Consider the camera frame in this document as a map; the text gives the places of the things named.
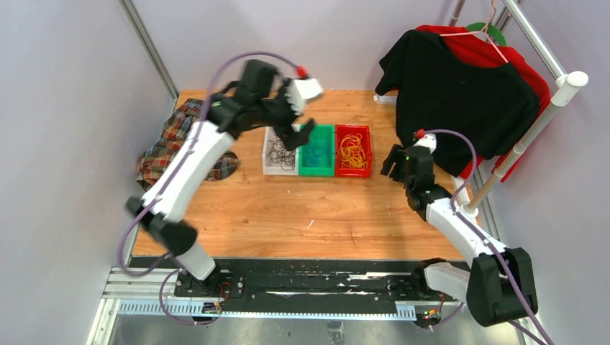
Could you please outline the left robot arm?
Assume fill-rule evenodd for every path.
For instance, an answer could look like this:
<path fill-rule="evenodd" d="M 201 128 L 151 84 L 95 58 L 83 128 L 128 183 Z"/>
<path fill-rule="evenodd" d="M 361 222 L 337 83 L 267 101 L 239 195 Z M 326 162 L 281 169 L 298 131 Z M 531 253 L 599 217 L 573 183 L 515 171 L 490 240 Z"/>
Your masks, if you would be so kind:
<path fill-rule="evenodd" d="M 140 226 L 164 247 L 204 297 L 219 291 L 220 277 L 214 273 L 215 261 L 197 241 L 197 230 L 184 219 L 187 208 L 217 161 L 243 133 L 270 127 L 289 151 L 308 143 L 315 120 L 300 129 L 293 123 L 324 89 L 301 66 L 294 72 L 289 78 L 266 61 L 250 59 L 237 80 L 217 88 L 218 72 L 198 120 L 168 168 L 148 191 L 126 202 L 134 217 L 130 226 Z"/>

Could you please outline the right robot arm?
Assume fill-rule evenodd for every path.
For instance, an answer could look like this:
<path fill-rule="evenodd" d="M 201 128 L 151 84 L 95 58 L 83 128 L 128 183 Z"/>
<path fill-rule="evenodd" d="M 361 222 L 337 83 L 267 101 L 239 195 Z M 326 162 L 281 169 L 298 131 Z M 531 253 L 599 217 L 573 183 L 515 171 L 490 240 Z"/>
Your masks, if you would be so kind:
<path fill-rule="evenodd" d="M 466 304 L 481 326 L 493 326 L 535 314 L 537 292 L 532 261 L 522 248 L 510 248 L 467 219 L 436 184 L 431 149 L 392 146 L 381 174 L 400 183 L 408 205 L 440 230 L 465 259 L 460 269 L 444 259 L 422 261 L 411 274 L 411 290 L 420 299 L 436 293 Z"/>

